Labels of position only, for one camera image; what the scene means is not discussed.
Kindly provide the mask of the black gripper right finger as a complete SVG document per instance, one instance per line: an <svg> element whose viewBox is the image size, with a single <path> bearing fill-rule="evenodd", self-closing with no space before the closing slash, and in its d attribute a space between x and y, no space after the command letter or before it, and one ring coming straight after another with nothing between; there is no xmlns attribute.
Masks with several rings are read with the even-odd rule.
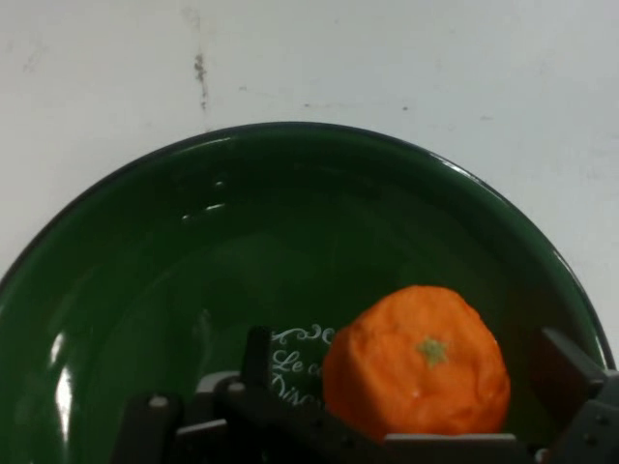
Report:
<svg viewBox="0 0 619 464"><path fill-rule="evenodd" d="M561 332L534 337L531 385L558 428L539 463L618 461L618 372L600 367Z"/></svg>

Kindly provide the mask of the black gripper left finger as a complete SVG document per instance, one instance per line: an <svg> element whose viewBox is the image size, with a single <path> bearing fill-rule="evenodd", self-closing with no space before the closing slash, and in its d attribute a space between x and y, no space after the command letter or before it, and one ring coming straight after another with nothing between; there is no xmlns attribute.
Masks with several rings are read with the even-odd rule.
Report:
<svg viewBox="0 0 619 464"><path fill-rule="evenodd" d="M384 463L387 452L314 404L269 387L272 335L250 329L239 375L192 406L171 394L133 398L120 427L123 463Z"/></svg>

